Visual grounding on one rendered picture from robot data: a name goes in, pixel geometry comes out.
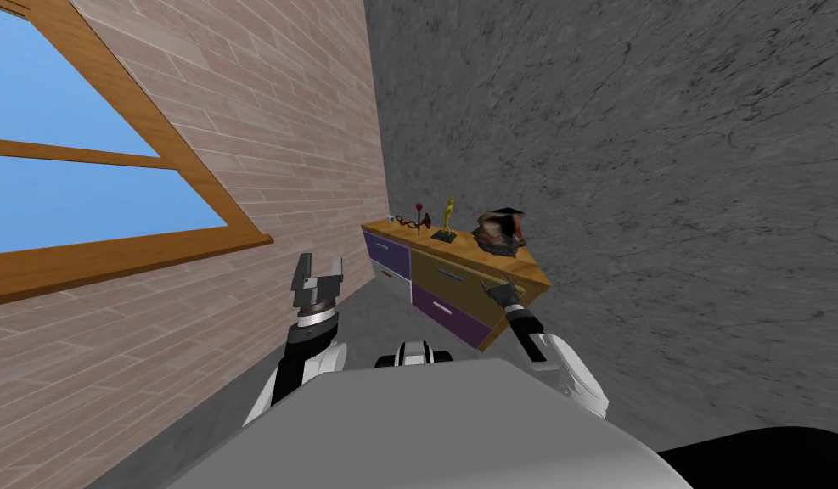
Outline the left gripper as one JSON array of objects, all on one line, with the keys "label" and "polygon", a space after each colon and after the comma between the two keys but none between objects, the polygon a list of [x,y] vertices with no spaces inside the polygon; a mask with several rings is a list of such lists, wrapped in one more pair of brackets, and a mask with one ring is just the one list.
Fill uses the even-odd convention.
[{"label": "left gripper", "polygon": [[343,281],[343,259],[334,259],[329,275],[312,278],[312,253],[301,253],[291,279],[294,291],[293,307],[299,316],[333,308]]}]

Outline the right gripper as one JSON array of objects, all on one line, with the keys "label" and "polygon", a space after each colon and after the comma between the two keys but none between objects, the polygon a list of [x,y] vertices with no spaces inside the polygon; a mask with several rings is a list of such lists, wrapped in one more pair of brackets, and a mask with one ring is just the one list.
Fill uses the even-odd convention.
[{"label": "right gripper", "polygon": [[504,274],[501,275],[501,278],[503,284],[494,287],[488,287],[484,281],[481,281],[484,292],[506,312],[523,309],[515,285]]}]

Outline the wooden drawer cabinet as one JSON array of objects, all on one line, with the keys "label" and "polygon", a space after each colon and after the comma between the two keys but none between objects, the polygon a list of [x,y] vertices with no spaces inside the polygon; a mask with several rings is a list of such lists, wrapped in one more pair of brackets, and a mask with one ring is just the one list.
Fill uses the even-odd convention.
[{"label": "wooden drawer cabinet", "polygon": [[[406,245],[411,251],[421,250],[489,276],[501,278],[504,274],[515,285],[525,306],[532,304],[550,288],[550,282],[525,247],[519,249],[515,258],[495,256],[481,250],[470,233],[457,231],[457,238],[452,243],[446,243],[431,238],[434,232],[440,230],[437,226],[422,228],[418,236],[413,229],[403,228],[387,219],[364,223],[361,229]],[[503,315],[503,319],[492,329],[478,351],[485,351],[508,326]]]}]

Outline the ochre drawer front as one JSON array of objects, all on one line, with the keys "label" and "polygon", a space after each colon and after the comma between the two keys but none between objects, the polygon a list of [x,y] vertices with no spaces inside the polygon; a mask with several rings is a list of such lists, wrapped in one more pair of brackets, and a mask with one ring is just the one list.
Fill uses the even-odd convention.
[{"label": "ochre drawer front", "polygon": [[[459,282],[444,276],[437,271],[438,268],[447,269],[462,277],[464,281]],[[503,308],[481,287],[481,281],[484,281],[488,287],[503,284],[499,276],[489,276],[455,261],[433,256],[421,250],[411,251],[411,274],[414,284],[476,318],[491,329],[494,329],[503,319]]]}]

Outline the long purple drawer front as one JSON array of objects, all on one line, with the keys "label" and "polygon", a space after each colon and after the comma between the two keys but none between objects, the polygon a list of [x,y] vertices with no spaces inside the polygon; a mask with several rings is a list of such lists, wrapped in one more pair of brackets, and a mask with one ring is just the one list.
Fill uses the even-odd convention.
[{"label": "long purple drawer front", "polygon": [[[465,312],[460,311],[452,304],[438,298],[422,289],[416,284],[412,284],[412,303],[422,313],[429,318],[438,322],[442,327],[456,335],[464,343],[472,348],[479,350],[481,344],[486,337],[491,333],[492,329],[487,327],[484,323],[471,317]],[[451,316],[435,309],[432,306],[432,301],[437,301],[453,311]]]}]

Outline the brown black lumpy object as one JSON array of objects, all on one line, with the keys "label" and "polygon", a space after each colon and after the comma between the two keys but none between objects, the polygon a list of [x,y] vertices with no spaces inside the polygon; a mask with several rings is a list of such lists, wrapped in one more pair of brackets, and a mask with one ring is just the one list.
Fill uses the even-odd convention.
[{"label": "brown black lumpy object", "polygon": [[478,228],[471,232],[472,239],[486,253],[515,258],[526,245],[521,232],[523,215],[511,207],[485,211],[477,219]]}]

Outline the small purple drawer front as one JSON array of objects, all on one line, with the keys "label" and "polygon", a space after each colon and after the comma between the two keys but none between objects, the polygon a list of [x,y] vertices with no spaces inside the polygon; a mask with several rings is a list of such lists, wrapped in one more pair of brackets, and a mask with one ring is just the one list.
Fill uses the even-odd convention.
[{"label": "small purple drawer front", "polygon": [[411,279],[411,249],[370,232],[363,232],[369,256],[398,276]]}]

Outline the white drawer front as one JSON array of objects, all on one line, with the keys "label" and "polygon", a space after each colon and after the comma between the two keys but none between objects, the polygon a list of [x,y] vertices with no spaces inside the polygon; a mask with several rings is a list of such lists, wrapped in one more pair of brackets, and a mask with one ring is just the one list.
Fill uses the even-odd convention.
[{"label": "white drawer front", "polygon": [[411,281],[398,275],[388,267],[381,265],[376,260],[371,260],[370,263],[374,270],[374,280],[382,286],[386,293],[395,296],[399,301],[411,305]]}]

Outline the gold statuette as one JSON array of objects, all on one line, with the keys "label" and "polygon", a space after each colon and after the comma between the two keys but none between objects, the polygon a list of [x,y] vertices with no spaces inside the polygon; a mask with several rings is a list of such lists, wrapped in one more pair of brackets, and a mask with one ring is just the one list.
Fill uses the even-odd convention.
[{"label": "gold statuette", "polygon": [[431,236],[432,239],[446,243],[452,243],[457,238],[457,234],[450,228],[450,221],[453,214],[454,203],[454,197],[448,200],[447,207],[443,213],[443,228],[437,232],[434,232],[434,234]]}]

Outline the black ornament with red ball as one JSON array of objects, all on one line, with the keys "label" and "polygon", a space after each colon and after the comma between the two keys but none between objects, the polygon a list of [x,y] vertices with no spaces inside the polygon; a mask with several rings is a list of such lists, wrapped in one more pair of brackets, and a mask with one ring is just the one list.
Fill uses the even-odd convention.
[{"label": "black ornament with red ball", "polygon": [[415,218],[408,220],[405,216],[388,216],[388,222],[397,223],[403,228],[413,229],[418,236],[422,228],[430,228],[430,215],[424,212],[424,205],[421,202],[415,204]]}]

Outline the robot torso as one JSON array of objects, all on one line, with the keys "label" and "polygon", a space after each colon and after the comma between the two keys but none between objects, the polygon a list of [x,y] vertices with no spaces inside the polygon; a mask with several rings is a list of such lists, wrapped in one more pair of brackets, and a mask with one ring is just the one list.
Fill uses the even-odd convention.
[{"label": "robot torso", "polygon": [[691,489],[502,359],[310,379],[163,489]]}]

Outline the wooden framed window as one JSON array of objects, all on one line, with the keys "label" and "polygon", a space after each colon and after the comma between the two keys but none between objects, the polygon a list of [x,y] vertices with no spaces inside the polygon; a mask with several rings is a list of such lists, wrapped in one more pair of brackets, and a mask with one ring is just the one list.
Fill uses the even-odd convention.
[{"label": "wooden framed window", "polygon": [[0,0],[0,305],[271,241],[70,0]]}]

